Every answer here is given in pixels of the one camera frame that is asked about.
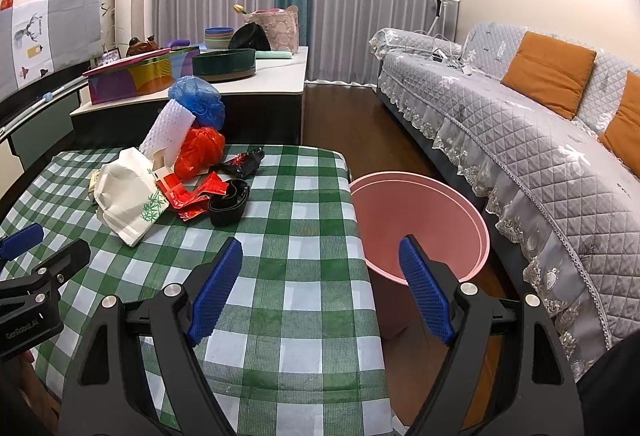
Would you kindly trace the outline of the black hat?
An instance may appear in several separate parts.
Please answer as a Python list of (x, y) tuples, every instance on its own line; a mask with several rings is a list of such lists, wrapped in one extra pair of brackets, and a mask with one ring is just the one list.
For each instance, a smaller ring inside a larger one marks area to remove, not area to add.
[(253, 49), (255, 51), (270, 51), (271, 46), (265, 29), (259, 24), (249, 22), (241, 26), (231, 37), (229, 50)]

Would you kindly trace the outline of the white coffee table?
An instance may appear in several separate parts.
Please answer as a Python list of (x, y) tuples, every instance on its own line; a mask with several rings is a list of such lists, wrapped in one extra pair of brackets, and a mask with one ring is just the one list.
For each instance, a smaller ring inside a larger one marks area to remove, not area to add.
[[(229, 144), (302, 143), (308, 49), (288, 60), (258, 60), (256, 74), (216, 82), (226, 108), (222, 135)], [(168, 91), (100, 104), (70, 113), (74, 150), (135, 147), (168, 101)]]

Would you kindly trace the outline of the white desk lamp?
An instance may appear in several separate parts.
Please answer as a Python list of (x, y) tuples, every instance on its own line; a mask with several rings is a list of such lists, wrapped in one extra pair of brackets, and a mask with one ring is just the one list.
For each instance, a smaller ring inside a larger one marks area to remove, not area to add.
[(446, 11), (448, 4), (459, 4), (460, 0), (432, 0), (436, 4), (435, 16), (433, 18), (431, 26), (427, 29), (427, 35), (433, 35), (434, 29), (439, 21), (442, 19), (442, 14)]

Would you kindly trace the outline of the black red wrapper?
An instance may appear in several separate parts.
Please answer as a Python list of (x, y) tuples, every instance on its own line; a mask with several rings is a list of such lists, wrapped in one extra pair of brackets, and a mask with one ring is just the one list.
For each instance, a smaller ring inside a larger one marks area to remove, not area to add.
[(265, 151), (259, 147), (235, 155), (232, 159), (220, 164), (219, 169), (228, 176), (246, 180), (256, 174), (264, 157)]

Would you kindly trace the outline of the black tv cabinet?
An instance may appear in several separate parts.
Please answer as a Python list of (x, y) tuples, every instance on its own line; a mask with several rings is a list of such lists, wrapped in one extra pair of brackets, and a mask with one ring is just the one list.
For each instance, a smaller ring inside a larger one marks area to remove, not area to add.
[(65, 67), (1, 102), (1, 212), (6, 214), (53, 156), (74, 142), (70, 114), (88, 91), (88, 61)]

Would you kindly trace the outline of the dark green round tin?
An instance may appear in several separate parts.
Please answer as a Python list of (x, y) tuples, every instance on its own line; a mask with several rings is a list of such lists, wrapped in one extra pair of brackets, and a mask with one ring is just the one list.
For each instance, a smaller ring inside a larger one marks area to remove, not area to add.
[(256, 73), (254, 49), (217, 50), (192, 58), (193, 75), (209, 82), (235, 81)]

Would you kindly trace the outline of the red snack wrapper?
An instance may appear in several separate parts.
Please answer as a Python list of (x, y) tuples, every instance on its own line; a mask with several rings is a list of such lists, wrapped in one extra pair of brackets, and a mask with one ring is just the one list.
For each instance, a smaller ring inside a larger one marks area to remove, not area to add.
[(166, 167), (153, 171), (156, 185), (168, 200), (170, 207), (183, 221), (205, 214), (212, 196), (225, 196), (229, 183), (211, 173), (194, 190), (188, 190), (175, 173)]

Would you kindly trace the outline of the stacked coloured bowls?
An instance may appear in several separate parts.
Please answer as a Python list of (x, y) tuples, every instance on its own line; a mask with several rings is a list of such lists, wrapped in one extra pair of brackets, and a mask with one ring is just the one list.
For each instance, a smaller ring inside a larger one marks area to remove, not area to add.
[(205, 29), (204, 44), (207, 49), (228, 49), (234, 28), (229, 26), (214, 26)]

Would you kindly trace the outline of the pink trash bin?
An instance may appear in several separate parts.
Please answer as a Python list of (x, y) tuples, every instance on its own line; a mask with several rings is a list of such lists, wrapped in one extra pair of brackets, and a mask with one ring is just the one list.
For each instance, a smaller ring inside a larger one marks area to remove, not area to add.
[(486, 223), (449, 185), (405, 171), (379, 171), (350, 184), (381, 338), (391, 340), (418, 315), (399, 265), (399, 244), (413, 235), (426, 255), (446, 263), (462, 282), (488, 260)]

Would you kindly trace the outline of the red plastic bag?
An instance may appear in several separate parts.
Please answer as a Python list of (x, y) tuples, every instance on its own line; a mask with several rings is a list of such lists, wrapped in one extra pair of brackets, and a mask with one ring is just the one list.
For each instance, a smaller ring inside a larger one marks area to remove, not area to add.
[(192, 127), (184, 138), (174, 165), (174, 173), (190, 180), (219, 164), (224, 158), (224, 136), (213, 127)]

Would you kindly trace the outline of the pink fabric basket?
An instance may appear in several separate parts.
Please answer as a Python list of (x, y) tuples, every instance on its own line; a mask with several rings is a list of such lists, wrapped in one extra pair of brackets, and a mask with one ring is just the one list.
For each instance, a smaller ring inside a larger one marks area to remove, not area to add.
[(299, 47), (298, 6), (285, 9), (257, 10), (243, 16), (245, 23), (255, 23), (265, 32), (274, 51), (296, 54)]

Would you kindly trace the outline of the blue plastic bag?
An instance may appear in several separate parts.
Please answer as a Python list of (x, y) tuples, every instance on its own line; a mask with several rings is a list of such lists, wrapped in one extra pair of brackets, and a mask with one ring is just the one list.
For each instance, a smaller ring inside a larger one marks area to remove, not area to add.
[(201, 126), (217, 131), (224, 127), (224, 102), (208, 81), (192, 75), (183, 76), (172, 84), (168, 96), (189, 110)]

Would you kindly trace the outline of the grey covered television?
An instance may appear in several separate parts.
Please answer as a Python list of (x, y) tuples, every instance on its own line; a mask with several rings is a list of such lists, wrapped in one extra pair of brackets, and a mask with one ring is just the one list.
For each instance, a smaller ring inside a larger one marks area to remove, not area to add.
[(102, 0), (30, 0), (1, 12), (1, 98), (103, 52)]

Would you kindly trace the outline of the black round container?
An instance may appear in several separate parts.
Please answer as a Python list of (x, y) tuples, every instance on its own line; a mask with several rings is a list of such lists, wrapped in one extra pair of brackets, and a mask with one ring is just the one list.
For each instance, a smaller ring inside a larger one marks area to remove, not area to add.
[(212, 194), (207, 203), (207, 214), (216, 228), (238, 223), (250, 197), (250, 186), (242, 179), (231, 179), (224, 195)]

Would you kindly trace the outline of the grey quilted sofa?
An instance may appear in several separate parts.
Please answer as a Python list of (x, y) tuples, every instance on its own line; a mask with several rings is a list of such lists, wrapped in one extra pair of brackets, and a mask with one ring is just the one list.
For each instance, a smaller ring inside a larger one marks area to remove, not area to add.
[(575, 114), (503, 84), (524, 27), (480, 22), (462, 44), (383, 28), (378, 93), (445, 156), (539, 295), (575, 376), (639, 327), (639, 178), (601, 137), (638, 68), (604, 50)]

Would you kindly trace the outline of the white foam net sleeve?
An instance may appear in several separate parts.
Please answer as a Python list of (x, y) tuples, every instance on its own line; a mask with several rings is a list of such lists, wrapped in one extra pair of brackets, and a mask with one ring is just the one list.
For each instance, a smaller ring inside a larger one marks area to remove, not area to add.
[(186, 107), (176, 100), (169, 100), (141, 143), (140, 152), (152, 159), (157, 152), (163, 151), (166, 165), (174, 165), (194, 121), (195, 116)]

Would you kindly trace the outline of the green checkered tablecloth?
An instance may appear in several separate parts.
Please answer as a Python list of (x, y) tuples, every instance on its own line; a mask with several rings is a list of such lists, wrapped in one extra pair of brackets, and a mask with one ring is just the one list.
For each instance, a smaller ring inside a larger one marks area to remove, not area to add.
[(93, 170), (113, 150), (58, 154), (1, 217), (11, 234), (31, 223), (42, 242), (4, 268), (28, 274), (62, 246), (84, 240), (91, 260), (61, 289), (60, 335), (35, 350), (35, 370), (61, 395), (85, 328), (108, 295), (152, 297), (211, 261), (224, 240), (243, 248), (242, 268), (216, 329), (195, 348), (210, 388), (241, 435), (388, 435), (382, 344), (363, 247), (340, 153), (269, 145), (242, 219), (166, 211), (136, 246), (96, 215)]

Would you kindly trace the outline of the colourful storage box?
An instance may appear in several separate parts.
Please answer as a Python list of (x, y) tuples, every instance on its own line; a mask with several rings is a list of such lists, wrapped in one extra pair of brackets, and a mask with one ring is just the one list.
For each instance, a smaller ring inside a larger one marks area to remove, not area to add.
[(198, 46), (141, 53), (84, 74), (93, 104), (145, 96), (168, 89), (177, 79), (193, 74)]

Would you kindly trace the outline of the orange cushion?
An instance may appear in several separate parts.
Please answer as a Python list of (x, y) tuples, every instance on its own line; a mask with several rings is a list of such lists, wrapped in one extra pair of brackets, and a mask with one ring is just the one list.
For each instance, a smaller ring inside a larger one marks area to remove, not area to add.
[(526, 32), (501, 84), (570, 121), (578, 111), (597, 52)]
[(628, 72), (620, 106), (600, 142), (636, 177), (640, 176), (640, 77)]

